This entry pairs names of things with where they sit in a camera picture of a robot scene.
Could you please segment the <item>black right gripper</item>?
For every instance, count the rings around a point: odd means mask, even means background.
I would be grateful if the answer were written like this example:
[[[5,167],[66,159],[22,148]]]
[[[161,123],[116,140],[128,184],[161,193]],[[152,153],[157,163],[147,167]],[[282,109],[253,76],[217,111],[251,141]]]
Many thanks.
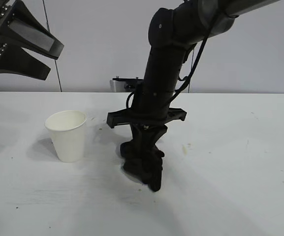
[[[125,109],[108,113],[106,123],[110,128],[131,124],[131,145],[137,158],[162,163],[165,154],[157,147],[157,141],[167,132],[165,124],[186,119],[186,111],[169,107],[171,95],[170,92],[144,90],[140,84],[127,97]]]

